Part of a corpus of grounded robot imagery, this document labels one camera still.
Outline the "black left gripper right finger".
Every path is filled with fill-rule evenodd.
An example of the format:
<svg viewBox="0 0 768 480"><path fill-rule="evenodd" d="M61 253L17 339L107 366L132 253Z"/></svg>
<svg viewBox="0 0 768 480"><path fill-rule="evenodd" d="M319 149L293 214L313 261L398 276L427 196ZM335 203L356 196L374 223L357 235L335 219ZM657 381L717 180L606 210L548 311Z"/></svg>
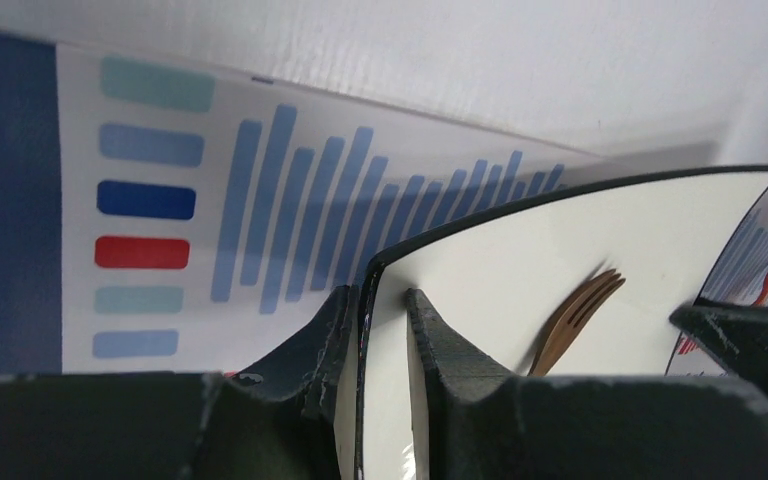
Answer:
<svg viewBox="0 0 768 480"><path fill-rule="evenodd" d="M768 397L734 377L524 377L418 289L410 323L420 479L768 479Z"/></svg>

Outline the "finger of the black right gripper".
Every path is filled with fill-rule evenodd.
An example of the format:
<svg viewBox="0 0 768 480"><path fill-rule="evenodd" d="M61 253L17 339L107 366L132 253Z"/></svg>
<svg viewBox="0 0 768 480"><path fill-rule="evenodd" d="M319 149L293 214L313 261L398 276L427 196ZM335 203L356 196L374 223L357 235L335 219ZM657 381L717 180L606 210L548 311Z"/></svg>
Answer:
<svg viewBox="0 0 768 480"><path fill-rule="evenodd" d="M720 367L768 397L768 306L701 299L678 307L669 321Z"/></svg>

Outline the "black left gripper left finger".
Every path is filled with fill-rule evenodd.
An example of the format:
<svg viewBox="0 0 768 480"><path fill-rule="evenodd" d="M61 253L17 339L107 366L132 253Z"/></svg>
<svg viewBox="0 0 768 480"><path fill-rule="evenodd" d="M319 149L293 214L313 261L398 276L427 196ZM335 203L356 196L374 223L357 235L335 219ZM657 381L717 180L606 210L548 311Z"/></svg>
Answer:
<svg viewBox="0 0 768 480"><path fill-rule="evenodd" d="M337 479L358 291L242 371L0 377L0 479Z"/></svg>

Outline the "brown wooden fork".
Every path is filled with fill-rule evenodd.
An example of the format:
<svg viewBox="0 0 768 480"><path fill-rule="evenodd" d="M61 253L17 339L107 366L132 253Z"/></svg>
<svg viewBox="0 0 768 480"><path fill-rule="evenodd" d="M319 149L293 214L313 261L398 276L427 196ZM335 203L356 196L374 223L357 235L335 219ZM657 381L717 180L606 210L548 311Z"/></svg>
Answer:
<svg viewBox="0 0 768 480"><path fill-rule="evenodd" d="M567 352L596 311L625 283L616 269L602 272L578 286L547 320L549 328L529 376L545 376Z"/></svg>

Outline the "white square plate black rim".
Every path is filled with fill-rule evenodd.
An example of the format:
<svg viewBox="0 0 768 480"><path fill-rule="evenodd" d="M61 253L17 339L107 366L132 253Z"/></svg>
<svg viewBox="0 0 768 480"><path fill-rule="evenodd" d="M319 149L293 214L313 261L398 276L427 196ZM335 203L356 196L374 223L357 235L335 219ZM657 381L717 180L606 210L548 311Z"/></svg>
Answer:
<svg viewBox="0 0 768 480"><path fill-rule="evenodd" d="M622 286L554 366L557 375L657 375L741 222L768 190L768 165L659 172L513 201L397 243L369 262L359 308L358 465L364 479L419 474L405 292L491 358L525 372L551 314L583 282Z"/></svg>

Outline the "blue striped placemat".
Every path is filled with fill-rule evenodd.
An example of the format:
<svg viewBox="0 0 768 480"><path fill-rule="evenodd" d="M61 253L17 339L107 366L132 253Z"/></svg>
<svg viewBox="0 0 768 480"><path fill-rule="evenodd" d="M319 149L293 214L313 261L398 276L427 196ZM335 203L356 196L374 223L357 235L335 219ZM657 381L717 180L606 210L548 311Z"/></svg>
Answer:
<svg viewBox="0 0 768 480"><path fill-rule="evenodd" d="M240 371L370 260L608 163L292 87L0 34L0 376ZM768 234L768 190L698 297Z"/></svg>

